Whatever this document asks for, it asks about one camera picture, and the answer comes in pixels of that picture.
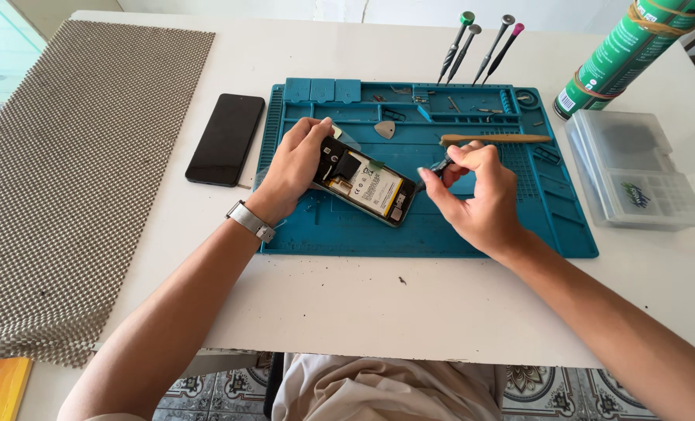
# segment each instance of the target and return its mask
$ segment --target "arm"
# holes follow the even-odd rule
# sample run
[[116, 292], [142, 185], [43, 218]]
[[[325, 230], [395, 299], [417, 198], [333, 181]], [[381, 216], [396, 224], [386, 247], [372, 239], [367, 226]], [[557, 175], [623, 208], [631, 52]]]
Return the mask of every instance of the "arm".
[[[451, 147], [443, 180], [418, 172], [428, 196], [469, 243], [504, 264], [532, 288], [631, 394], [664, 421], [695, 419], [695, 348], [594, 278], [568, 263], [516, 214], [514, 173], [494, 146]], [[475, 171], [475, 198], [446, 187]]]
[[[311, 184], [332, 120], [301, 119], [282, 139], [267, 177], [246, 202], [270, 226]], [[233, 284], [261, 242], [228, 219], [116, 329], [65, 400], [59, 421], [129, 413], [151, 419], [165, 391], [203, 343]], [[189, 309], [195, 323], [185, 322]]]

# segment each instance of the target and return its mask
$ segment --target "plastic storage box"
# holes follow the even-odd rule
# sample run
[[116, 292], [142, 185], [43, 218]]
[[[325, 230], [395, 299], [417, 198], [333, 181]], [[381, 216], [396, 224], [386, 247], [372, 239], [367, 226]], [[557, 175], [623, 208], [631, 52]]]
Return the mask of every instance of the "plastic storage box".
[[695, 226], [693, 188], [674, 170], [654, 114], [578, 110], [565, 128], [596, 225]]

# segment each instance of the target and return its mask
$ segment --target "wooden brush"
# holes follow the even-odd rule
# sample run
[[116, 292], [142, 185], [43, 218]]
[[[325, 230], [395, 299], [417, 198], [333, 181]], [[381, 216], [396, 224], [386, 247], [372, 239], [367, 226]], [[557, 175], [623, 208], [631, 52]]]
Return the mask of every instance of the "wooden brush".
[[459, 145], [461, 142], [471, 142], [473, 140], [479, 140], [481, 142], [539, 143], [550, 142], [552, 139], [550, 139], [550, 136], [540, 135], [443, 135], [441, 136], [441, 142], [439, 142], [439, 145], [448, 147], [451, 145]]

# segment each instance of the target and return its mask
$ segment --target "pink-capped screwdriver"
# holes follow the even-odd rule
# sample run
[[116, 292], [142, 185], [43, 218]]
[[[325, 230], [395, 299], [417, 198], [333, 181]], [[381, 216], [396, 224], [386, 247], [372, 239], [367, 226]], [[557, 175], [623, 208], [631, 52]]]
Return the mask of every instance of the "pink-capped screwdriver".
[[498, 56], [496, 57], [495, 60], [492, 61], [492, 64], [490, 65], [490, 69], [488, 69], [488, 74], [485, 76], [485, 79], [483, 80], [482, 84], [480, 86], [485, 85], [485, 81], [487, 78], [492, 75], [494, 71], [496, 71], [496, 68], [498, 67], [499, 64], [501, 64], [501, 60], [503, 60], [503, 55], [506, 54], [508, 51], [508, 47], [511, 46], [513, 43], [513, 40], [517, 39], [517, 35], [521, 33], [521, 31], [524, 31], [524, 25], [521, 23], [518, 23], [514, 25], [513, 27], [513, 32], [511, 33], [511, 36], [508, 38], [508, 41], [506, 41], [506, 45], [503, 46], [503, 49], [501, 50], [501, 53], [498, 53]]

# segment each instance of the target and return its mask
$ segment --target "hand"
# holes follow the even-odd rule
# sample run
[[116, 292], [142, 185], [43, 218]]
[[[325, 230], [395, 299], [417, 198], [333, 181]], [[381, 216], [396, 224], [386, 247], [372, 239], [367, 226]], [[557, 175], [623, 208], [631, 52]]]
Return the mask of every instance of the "hand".
[[247, 208], [269, 226], [290, 215], [314, 179], [321, 141], [334, 132], [329, 117], [298, 120], [282, 137], [265, 179], [247, 200]]
[[[428, 197], [465, 240], [499, 259], [529, 236], [517, 218], [517, 176], [501, 165], [493, 145], [474, 141], [462, 148], [450, 146], [447, 152], [455, 163], [446, 167], [442, 179], [418, 168]], [[446, 188], [470, 170], [477, 177], [475, 197], [462, 201]]]

